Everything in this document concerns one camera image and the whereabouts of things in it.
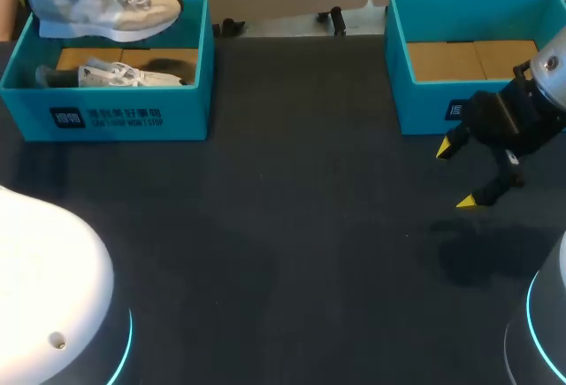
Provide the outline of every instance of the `sneaker sole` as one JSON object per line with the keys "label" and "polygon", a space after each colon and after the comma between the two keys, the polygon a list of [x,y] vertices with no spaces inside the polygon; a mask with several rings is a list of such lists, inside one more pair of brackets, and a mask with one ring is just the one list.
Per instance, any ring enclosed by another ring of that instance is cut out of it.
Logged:
{"label": "sneaker sole", "polygon": [[39,36],[42,38],[80,38],[97,36],[109,38],[114,42],[138,42],[165,31],[176,20],[177,18],[156,27],[140,29],[138,31],[119,31],[117,29],[91,24],[67,24],[51,20],[40,20]]}

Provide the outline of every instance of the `glowing blue ring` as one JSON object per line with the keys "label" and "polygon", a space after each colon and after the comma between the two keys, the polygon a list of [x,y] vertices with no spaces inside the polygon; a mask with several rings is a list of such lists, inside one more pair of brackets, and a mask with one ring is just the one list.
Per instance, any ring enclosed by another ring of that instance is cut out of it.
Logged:
{"label": "glowing blue ring", "polygon": [[116,372],[114,372],[114,374],[112,375],[112,377],[108,381],[107,385],[113,385],[113,383],[118,379],[120,373],[122,372],[122,369],[124,368],[124,364],[126,363],[127,355],[130,352],[130,347],[132,346],[132,335],[134,334],[134,321],[132,320],[132,312],[129,311],[129,313],[130,313],[130,333],[127,337],[126,351],[124,351],[124,355],[122,356],[122,360],[120,361],[120,364],[118,365],[118,368],[116,369]]}
{"label": "glowing blue ring", "polygon": [[529,292],[527,293],[527,322],[529,323],[529,329],[531,330],[531,336],[532,336],[532,340],[534,341],[534,344],[537,346],[537,348],[539,349],[539,353],[540,355],[543,357],[543,359],[547,362],[548,366],[552,369],[552,371],[556,374],[556,376],[558,376],[562,382],[566,383],[566,377],[564,377],[564,375],[562,373],[560,373],[560,371],[556,368],[556,366],[553,364],[552,361],[550,361],[550,358],[548,358],[547,354],[545,353],[545,351],[542,349],[542,346],[539,343],[539,339],[537,339],[536,334],[534,333],[534,328],[532,327],[532,322],[531,322],[531,307],[530,307],[530,301],[531,301],[531,289],[532,289],[532,284],[534,283],[535,279],[537,278],[537,276],[539,275],[539,272],[537,272],[534,277],[532,278],[532,282],[531,282],[531,286],[529,287]]}

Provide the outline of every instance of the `person's hand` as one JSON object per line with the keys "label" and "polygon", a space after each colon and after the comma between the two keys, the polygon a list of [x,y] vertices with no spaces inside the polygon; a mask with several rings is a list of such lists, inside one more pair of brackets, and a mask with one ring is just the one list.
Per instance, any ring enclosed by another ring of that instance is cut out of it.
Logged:
{"label": "person's hand", "polygon": [[17,0],[0,0],[0,42],[10,41],[17,9]]}

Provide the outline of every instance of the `shoe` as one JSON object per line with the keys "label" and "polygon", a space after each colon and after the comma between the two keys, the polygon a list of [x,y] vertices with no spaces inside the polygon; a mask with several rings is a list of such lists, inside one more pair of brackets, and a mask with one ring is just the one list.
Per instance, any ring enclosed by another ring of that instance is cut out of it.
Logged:
{"label": "shoe", "polygon": [[170,27],[182,0],[28,0],[39,18],[39,35],[76,38],[89,35],[136,42]]}
{"label": "shoe", "polygon": [[56,71],[47,66],[35,70],[35,81],[42,88],[73,87],[178,87],[187,82],[169,73],[140,71],[129,65],[90,59],[74,71]]}

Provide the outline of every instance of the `teal box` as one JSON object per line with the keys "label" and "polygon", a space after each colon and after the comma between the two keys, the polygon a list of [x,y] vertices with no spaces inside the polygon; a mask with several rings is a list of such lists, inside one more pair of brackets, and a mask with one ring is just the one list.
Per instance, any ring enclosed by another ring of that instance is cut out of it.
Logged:
{"label": "teal box", "polygon": [[[29,142],[204,140],[214,68],[208,0],[183,0],[180,18],[142,42],[98,37],[42,39],[30,17],[0,81],[4,100]],[[55,68],[66,47],[196,49],[195,84],[183,87],[37,89],[35,69]]]}
{"label": "teal box", "polygon": [[533,40],[542,48],[566,26],[562,0],[389,0],[387,15],[386,63],[404,135],[446,133],[457,124],[445,120],[450,101],[509,82],[417,82],[408,42]]}

